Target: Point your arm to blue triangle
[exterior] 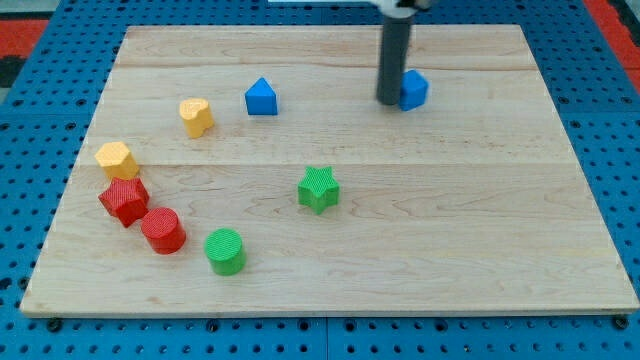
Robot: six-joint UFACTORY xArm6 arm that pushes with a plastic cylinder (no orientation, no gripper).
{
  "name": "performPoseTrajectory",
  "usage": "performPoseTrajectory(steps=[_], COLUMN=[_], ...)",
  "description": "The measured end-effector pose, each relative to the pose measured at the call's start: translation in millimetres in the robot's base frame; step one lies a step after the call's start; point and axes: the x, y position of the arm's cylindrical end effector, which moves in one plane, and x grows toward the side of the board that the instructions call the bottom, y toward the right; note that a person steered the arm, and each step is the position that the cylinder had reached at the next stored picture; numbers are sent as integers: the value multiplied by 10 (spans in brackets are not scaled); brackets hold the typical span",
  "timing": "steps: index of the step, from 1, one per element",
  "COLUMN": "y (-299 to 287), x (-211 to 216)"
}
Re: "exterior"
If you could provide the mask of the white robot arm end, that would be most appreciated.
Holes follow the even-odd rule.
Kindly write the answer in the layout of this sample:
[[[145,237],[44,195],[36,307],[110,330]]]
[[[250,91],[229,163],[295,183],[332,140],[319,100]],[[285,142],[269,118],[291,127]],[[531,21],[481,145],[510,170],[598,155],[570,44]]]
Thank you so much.
[[[438,0],[369,0],[386,17],[405,19],[418,11],[426,11]]]

